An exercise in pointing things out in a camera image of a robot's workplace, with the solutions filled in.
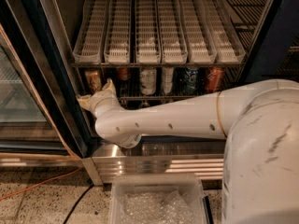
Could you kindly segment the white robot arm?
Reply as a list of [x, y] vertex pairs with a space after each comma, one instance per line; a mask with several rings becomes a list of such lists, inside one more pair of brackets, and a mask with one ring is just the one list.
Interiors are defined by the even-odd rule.
[[142, 135], [225, 143], [222, 224], [299, 224], [299, 83], [269, 79], [138, 110], [121, 107], [108, 82], [77, 98], [95, 131], [120, 147]]

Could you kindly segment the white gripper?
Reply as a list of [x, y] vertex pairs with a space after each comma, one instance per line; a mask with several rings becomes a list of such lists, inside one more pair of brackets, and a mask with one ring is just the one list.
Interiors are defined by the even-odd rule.
[[101, 104], [116, 105], [118, 103], [115, 95], [116, 88], [111, 78], [107, 79], [107, 83], [103, 86], [103, 91], [91, 95], [77, 95], [78, 104], [85, 110], [95, 111], [95, 108]]

